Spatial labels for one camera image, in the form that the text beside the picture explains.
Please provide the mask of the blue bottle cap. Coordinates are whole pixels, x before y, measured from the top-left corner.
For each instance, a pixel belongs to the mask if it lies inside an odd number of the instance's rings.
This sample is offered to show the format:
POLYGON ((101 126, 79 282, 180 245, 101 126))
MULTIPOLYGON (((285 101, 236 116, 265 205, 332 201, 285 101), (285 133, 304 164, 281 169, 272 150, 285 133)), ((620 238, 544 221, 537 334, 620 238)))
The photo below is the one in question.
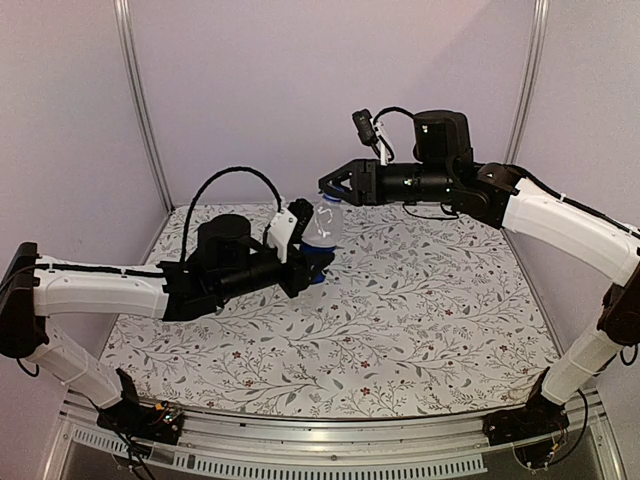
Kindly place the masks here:
POLYGON ((342 201, 341 198, 336 197, 335 195, 331 195, 331 194, 326 193, 326 192, 322 192, 322 198, 327 200, 327 201, 336 202, 336 203, 340 203, 342 201))

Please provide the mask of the clear plastic Pepsi bottle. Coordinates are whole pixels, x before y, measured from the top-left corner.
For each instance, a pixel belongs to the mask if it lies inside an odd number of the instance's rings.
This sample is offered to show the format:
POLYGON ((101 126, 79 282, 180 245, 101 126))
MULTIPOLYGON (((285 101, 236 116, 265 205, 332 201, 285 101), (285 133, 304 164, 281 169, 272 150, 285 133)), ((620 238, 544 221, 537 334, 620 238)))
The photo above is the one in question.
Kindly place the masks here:
MULTIPOLYGON (((330 202, 321 197, 314 213, 302 233, 299 249, 331 249, 334 254, 344 225, 341 202, 330 202)), ((311 281, 311 285, 291 301, 294 309, 311 307, 321 296, 319 285, 326 280, 328 265, 311 281)))

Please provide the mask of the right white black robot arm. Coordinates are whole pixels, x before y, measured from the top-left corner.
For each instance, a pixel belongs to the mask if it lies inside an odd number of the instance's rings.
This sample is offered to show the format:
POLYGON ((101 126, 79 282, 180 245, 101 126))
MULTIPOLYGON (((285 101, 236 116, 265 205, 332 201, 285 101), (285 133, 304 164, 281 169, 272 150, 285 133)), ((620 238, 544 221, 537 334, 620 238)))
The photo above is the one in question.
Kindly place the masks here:
POLYGON ((411 115, 412 163, 395 162, 378 116, 352 115, 373 159, 352 160, 322 177, 322 192, 353 206, 440 203, 452 214, 527 235, 581 260, 611 285, 596 324, 537 380, 517 427, 537 436, 556 409, 598 374, 624 347, 639 342, 639 230, 554 191, 522 167, 477 163, 467 117, 450 110, 411 115))

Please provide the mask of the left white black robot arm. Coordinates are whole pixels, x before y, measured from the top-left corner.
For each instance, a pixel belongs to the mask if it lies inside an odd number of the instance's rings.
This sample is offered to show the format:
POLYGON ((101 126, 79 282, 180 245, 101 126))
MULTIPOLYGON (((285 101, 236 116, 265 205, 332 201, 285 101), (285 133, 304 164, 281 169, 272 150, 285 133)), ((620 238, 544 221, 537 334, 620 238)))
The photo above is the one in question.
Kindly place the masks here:
POLYGON ((306 290, 335 256, 299 249, 306 225, 289 211, 274 216, 266 238, 251 235, 249 220, 222 214, 201 224, 186 259, 125 267, 73 264, 21 244, 1 284, 1 353, 46 369, 85 395, 128 434, 148 426, 131 377, 101 364, 51 316, 124 314, 166 322, 192 321, 236 297, 273 285, 290 298, 306 290))

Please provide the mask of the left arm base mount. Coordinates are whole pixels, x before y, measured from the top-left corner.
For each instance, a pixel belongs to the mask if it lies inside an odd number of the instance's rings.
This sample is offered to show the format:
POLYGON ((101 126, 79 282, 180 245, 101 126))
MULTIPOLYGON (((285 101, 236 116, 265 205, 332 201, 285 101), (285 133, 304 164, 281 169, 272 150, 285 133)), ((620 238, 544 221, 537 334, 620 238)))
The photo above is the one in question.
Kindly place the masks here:
POLYGON ((140 403, 133 379, 121 368, 120 400, 109 408, 98 409, 97 425, 123 436, 131 436, 167 445, 177 445, 184 425, 184 411, 166 400, 153 406, 140 403))

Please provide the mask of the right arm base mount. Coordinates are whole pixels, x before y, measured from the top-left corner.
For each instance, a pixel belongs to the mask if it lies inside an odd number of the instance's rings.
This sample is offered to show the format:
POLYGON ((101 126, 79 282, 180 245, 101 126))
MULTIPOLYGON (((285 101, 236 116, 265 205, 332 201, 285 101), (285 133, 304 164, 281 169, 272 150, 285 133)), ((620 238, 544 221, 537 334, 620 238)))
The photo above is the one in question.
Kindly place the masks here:
POLYGON ((540 469, 554 460, 569 425, 563 406, 535 398, 524 406, 487 414, 482 432, 491 446, 514 444, 513 453, 521 465, 540 469))

